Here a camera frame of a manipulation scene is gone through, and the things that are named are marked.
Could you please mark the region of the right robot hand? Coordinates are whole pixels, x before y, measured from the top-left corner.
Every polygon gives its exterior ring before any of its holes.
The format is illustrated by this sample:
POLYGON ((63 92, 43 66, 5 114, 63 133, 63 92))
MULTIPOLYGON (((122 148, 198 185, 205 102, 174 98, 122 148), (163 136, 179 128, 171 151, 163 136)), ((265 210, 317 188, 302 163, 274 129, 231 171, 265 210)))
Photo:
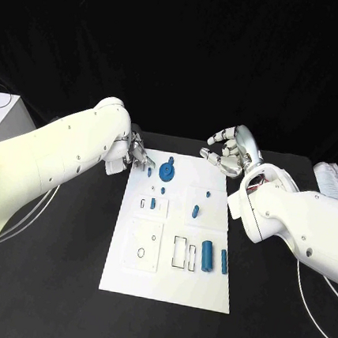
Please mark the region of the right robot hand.
POLYGON ((254 139, 246 126, 232 126, 207 140, 207 145, 223 142, 221 156, 208 148, 201 148, 200 155, 221 173, 235 179, 263 164, 263 156, 254 139))

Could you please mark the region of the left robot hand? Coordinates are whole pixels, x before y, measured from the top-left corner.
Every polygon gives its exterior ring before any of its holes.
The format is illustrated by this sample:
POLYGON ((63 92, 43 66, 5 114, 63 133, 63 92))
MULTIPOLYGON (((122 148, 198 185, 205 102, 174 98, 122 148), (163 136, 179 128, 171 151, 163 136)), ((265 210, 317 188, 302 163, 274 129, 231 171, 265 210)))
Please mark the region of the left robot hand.
POLYGON ((140 168, 145 170, 145 168, 155 169, 155 163, 148 156, 145 143, 143 141, 143 133, 141 128, 133 123, 131 125, 129 140, 129 149, 125 156, 123 156, 124 165, 132 165, 133 168, 140 168))

